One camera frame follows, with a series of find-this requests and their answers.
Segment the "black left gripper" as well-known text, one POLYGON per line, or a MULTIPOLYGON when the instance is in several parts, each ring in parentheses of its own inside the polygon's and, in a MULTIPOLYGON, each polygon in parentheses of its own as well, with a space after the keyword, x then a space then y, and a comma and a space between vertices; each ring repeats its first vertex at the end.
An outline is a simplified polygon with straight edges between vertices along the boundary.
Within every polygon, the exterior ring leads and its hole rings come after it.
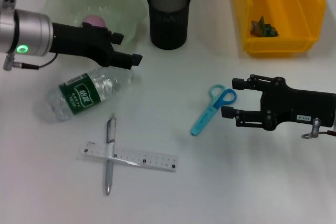
POLYGON ((124 35, 104 27, 84 23, 74 27, 53 23, 51 52, 86 57, 102 67, 118 67, 130 70, 143 58, 140 54, 125 54, 114 51, 112 44, 120 45, 124 35))

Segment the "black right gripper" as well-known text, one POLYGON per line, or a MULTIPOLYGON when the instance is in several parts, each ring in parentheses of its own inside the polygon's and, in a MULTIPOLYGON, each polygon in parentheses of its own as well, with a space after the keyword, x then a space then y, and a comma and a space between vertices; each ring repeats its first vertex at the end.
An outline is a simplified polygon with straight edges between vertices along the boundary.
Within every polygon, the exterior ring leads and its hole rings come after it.
POLYGON ((314 119, 324 127, 335 120, 335 94, 299 90, 289 87, 282 77, 263 77, 251 74, 247 80, 232 79, 235 90, 261 91, 260 112, 222 106, 223 118, 235 119, 237 127, 262 128, 273 131, 283 122, 313 124, 314 119))

